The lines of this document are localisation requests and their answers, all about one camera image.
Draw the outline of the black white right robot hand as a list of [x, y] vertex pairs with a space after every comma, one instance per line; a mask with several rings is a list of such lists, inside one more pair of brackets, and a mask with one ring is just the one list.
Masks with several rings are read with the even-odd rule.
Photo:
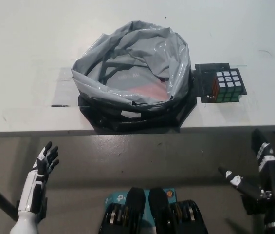
[[243, 206], [249, 215], [264, 214], [266, 228], [275, 228], [275, 155], [271, 144], [259, 129], [251, 134], [251, 147], [256, 155], [260, 185], [222, 166], [218, 171], [241, 193]]

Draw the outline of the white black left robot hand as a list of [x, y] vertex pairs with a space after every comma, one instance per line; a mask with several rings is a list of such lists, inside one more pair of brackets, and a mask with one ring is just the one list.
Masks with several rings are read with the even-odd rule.
[[58, 146], [48, 142], [40, 151], [29, 171], [18, 205], [19, 212], [42, 215], [46, 209], [46, 184], [55, 166], [59, 164]]

